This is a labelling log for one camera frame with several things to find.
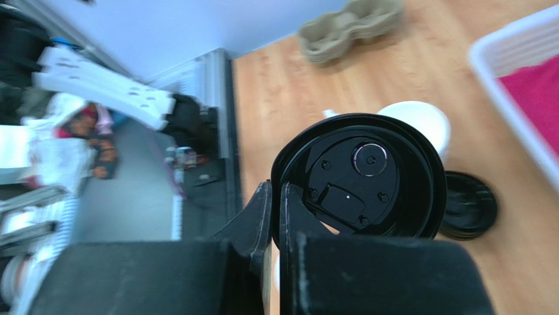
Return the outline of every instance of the coffee cup lid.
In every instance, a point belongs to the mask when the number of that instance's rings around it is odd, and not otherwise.
[[[447,203],[439,232],[453,240],[472,240],[497,220],[497,198],[480,179],[446,171]]]

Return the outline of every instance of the red fabric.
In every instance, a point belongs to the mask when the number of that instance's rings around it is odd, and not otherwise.
[[[522,68],[501,82],[534,126],[559,154],[559,56]]]

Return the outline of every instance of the white wall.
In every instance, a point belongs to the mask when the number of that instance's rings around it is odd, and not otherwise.
[[[22,0],[48,6],[133,76],[224,47],[236,57],[295,32],[346,0]]]

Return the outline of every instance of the white round object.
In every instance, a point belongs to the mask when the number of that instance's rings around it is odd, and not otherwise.
[[[276,284],[276,289],[280,290],[280,256],[276,258],[276,263],[274,264],[274,283]]]
[[[450,143],[450,122],[437,107],[416,100],[399,102],[380,110],[377,114],[399,119],[422,133],[439,153],[444,162]]]

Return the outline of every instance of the pink cloth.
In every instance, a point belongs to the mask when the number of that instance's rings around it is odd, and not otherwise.
[[[553,150],[559,154],[559,56],[521,68],[501,82]]]
[[[113,119],[111,118],[111,114],[109,114],[109,111],[101,106],[101,105],[97,105],[97,114],[98,114],[98,119],[97,119],[97,123],[95,124],[95,129],[97,130],[97,133],[100,135],[110,135],[113,133],[113,131],[111,130],[111,127],[113,126]]]

